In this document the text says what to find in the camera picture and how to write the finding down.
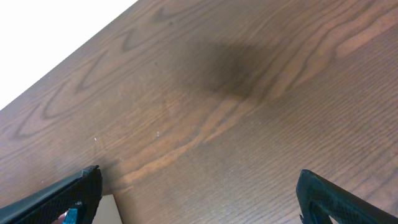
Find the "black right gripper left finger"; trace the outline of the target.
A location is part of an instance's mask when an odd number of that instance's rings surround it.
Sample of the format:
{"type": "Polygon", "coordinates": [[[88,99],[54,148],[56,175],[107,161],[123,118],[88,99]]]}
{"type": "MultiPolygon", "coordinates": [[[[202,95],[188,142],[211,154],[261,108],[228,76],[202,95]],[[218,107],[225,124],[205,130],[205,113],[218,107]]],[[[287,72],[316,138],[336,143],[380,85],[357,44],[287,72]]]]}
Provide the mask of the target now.
{"type": "Polygon", "coordinates": [[[102,194],[98,165],[60,180],[1,209],[1,223],[53,223],[71,208],[79,211],[78,223],[92,224],[102,194]]]}

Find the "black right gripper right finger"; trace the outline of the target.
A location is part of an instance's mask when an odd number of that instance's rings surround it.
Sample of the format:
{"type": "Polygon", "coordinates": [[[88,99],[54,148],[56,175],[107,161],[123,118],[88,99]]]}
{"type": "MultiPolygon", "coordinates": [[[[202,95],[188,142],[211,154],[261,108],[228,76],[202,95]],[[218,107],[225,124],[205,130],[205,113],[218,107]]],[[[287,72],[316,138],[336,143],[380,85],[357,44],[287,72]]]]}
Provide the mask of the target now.
{"type": "Polygon", "coordinates": [[[303,224],[397,224],[397,217],[303,169],[296,186],[303,224]]]}

